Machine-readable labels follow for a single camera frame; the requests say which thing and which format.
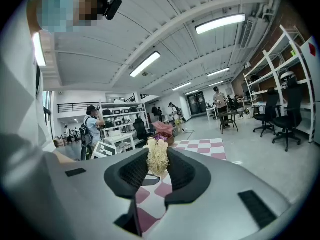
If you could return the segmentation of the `dark low table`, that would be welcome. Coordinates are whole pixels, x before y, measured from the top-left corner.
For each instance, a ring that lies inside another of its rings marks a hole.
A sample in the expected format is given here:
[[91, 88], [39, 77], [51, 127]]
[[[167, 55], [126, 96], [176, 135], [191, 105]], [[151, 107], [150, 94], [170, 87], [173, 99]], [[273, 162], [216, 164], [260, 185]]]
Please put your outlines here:
[[234, 128], [236, 128], [237, 132], [239, 131], [239, 128], [236, 124], [236, 115], [238, 112], [236, 110], [229, 110], [228, 112], [225, 113], [220, 113], [218, 115], [218, 118], [220, 119], [220, 130], [221, 134], [224, 133], [224, 129], [226, 128], [226, 124], [232, 124]]

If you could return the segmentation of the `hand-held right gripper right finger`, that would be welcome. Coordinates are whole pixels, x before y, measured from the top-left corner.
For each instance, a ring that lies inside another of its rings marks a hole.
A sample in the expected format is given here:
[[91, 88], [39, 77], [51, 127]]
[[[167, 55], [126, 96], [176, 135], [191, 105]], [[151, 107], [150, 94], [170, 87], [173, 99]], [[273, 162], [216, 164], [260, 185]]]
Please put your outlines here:
[[170, 148], [172, 192], [145, 240], [241, 240], [270, 225], [289, 201], [234, 163]]

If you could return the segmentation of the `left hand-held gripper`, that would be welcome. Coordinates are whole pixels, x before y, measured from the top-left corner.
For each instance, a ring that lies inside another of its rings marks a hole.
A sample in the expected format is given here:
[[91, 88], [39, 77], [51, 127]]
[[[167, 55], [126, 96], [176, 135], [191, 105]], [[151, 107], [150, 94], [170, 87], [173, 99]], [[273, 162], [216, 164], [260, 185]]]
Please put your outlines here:
[[115, 146], [99, 141], [94, 148], [91, 159], [105, 158], [116, 154], [117, 148]]

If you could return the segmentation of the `person's left forearm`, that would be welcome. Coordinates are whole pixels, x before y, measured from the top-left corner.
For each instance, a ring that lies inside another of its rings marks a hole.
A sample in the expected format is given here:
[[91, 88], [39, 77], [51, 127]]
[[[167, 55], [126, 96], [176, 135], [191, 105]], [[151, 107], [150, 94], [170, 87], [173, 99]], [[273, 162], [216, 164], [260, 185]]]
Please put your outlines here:
[[68, 163], [74, 163], [75, 162], [71, 158], [69, 158], [69, 157], [63, 155], [62, 153], [60, 153], [58, 150], [55, 150], [53, 153], [57, 156], [57, 158], [58, 158], [58, 160], [59, 160], [59, 162], [61, 164], [68, 164]]

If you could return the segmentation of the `white desk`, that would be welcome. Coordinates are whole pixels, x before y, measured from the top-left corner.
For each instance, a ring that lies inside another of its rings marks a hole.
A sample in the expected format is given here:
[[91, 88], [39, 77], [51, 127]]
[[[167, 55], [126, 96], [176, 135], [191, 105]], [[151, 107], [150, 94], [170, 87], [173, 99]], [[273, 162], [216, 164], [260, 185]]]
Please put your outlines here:
[[118, 147], [122, 149], [123, 152], [126, 152], [129, 149], [136, 149], [132, 133], [122, 133], [112, 137], [108, 136], [103, 139], [103, 142], [114, 147], [119, 143]]

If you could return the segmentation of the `grey cabinet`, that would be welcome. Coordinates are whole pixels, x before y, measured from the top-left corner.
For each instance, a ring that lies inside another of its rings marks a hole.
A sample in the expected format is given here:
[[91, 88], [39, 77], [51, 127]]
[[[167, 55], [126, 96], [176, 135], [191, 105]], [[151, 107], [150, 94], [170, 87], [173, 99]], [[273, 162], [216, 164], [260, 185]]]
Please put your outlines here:
[[309, 71], [315, 102], [315, 133], [314, 142], [320, 146], [320, 49], [314, 36], [311, 36], [302, 46]]

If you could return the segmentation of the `yellow sponge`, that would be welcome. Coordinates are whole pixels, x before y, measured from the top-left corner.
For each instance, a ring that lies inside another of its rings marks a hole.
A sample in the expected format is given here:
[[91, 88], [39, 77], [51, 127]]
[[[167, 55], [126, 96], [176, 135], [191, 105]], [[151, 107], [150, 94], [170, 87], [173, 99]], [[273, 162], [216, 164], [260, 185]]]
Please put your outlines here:
[[168, 143], [163, 139], [157, 140], [153, 137], [150, 137], [147, 140], [147, 144], [144, 146], [144, 148], [148, 149], [148, 155], [146, 158], [148, 170], [152, 174], [161, 178], [169, 166], [169, 158], [167, 154], [168, 147]]

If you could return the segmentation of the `pink white checkered tablecloth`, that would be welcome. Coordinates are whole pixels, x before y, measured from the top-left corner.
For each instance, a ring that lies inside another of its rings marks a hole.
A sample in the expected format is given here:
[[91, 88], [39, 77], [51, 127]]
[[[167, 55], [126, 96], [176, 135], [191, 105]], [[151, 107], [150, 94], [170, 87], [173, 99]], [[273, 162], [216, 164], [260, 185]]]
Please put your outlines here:
[[[176, 140], [171, 147], [224, 161], [227, 159], [221, 138]], [[164, 173], [159, 182], [139, 188], [136, 193], [136, 204], [139, 224], [144, 238], [165, 215], [165, 197], [172, 192], [172, 182], [168, 172]]]

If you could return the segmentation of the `white shelving unit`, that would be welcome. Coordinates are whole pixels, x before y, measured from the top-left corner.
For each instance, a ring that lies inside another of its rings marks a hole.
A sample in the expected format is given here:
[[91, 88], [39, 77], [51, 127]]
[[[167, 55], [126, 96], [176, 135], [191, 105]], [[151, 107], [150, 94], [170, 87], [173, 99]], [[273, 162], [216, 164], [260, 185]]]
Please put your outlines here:
[[289, 94], [283, 87], [281, 75], [292, 70], [302, 91], [300, 107], [302, 123], [296, 129], [307, 134], [308, 142], [311, 144], [315, 135], [316, 101], [312, 78], [301, 50], [306, 40], [296, 26], [285, 28], [280, 25], [279, 29], [281, 35], [275, 44], [263, 50], [259, 62], [251, 66], [250, 71], [243, 76], [252, 107], [265, 109], [268, 89], [274, 88], [278, 93], [277, 113], [284, 116], [288, 107]]
[[100, 108], [105, 125], [102, 129], [103, 140], [106, 137], [113, 137], [120, 134], [133, 134], [135, 145], [142, 143], [137, 138], [137, 132], [133, 123], [137, 118], [144, 122], [145, 129], [150, 129], [146, 107], [143, 103], [121, 102], [115, 100], [112, 103], [101, 102]]

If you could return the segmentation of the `white round device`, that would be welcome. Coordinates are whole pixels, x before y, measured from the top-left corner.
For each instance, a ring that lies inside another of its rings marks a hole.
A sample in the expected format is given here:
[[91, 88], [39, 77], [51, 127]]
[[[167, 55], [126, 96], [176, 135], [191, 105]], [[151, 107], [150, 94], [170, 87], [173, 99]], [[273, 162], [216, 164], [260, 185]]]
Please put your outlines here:
[[289, 86], [297, 83], [297, 77], [293, 71], [287, 71], [280, 77], [281, 86], [283, 89], [287, 89]]

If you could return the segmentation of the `ceiling light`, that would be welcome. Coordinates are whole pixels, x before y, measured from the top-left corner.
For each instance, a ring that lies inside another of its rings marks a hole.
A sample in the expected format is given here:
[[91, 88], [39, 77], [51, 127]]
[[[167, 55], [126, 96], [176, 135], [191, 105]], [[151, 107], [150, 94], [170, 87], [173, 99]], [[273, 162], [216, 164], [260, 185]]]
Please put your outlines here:
[[180, 85], [180, 86], [177, 86], [177, 87], [173, 88], [172, 91], [177, 91], [177, 90], [183, 89], [183, 88], [185, 88], [185, 87], [187, 87], [187, 86], [189, 86], [191, 84], [192, 84], [191, 82], [185, 83], [183, 85]]
[[200, 24], [195, 27], [195, 30], [197, 34], [200, 35], [208, 31], [215, 30], [228, 25], [243, 23], [245, 20], [246, 20], [246, 15], [244, 13], [239, 13], [239, 14], [218, 18], [218, 19]]
[[157, 51], [153, 52], [137, 68], [134, 69], [134, 71], [130, 74], [130, 76], [135, 78], [160, 57], [161, 57], [161, 54], [159, 52]]
[[208, 74], [207, 77], [212, 77], [212, 76], [215, 76], [215, 75], [217, 75], [217, 74], [221, 74], [221, 73], [227, 72], [227, 71], [229, 71], [229, 70], [230, 70], [230, 68], [227, 67], [227, 68], [224, 68], [224, 69], [221, 69], [221, 70], [212, 72], [212, 73]]
[[34, 55], [35, 55], [37, 64], [40, 67], [45, 67], [47, 64], [46, 64], [46, 60], [45, 60], [45, 56], [42, 48], [41, 37], [38, 32], [33, 35], [32, 42], [34, 46]]

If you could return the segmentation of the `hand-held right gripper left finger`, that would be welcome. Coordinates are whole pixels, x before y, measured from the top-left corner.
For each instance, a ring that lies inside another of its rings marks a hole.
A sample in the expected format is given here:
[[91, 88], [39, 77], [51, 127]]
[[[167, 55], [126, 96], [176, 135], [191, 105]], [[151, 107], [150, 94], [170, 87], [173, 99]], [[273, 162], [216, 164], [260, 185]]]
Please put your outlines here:
[[147, 149], [62, 164], [49, 155], [59, 208], [56, 240], [143, 240], [136, 193], [148, 168]]

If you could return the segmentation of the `teal face mask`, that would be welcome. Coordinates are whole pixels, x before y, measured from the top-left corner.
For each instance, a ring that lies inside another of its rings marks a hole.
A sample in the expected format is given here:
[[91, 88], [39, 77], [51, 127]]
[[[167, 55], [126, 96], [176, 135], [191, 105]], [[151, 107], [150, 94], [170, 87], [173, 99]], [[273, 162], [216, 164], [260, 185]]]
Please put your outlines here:
[[51, 33], [73, 30], [74, 0], [41, 0], [36, 16], [39, 26]]

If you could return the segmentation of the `black mezzanine railing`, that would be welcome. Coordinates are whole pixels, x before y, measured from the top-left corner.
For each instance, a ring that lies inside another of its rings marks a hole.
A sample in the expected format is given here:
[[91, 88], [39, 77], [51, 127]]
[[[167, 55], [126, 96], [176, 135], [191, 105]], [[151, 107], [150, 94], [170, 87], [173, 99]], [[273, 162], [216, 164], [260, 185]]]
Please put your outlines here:
[[86, 111], [89, 106], [98, 107], [99, 102], [61, 103], [57, 105], [58, 113]]

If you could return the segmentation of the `wooden divided box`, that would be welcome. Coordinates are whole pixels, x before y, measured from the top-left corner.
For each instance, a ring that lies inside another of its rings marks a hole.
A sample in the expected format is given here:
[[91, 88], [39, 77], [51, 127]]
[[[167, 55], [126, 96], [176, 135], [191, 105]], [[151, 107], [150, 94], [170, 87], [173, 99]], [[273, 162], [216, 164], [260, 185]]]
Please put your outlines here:
[[166, 141], [164, 141], [164, 142], [166, 142], [167, 144], [168, 144], [168, 146], [170, 147], [170, 146], [172, 146], [173, 144], [174, 144], [174, 142], [175, 142], [175, 139], [174, 139], [174, 136], [172, 135], [172, 134], [169, 134], [170, 135], [170, 137], [166, 140]]

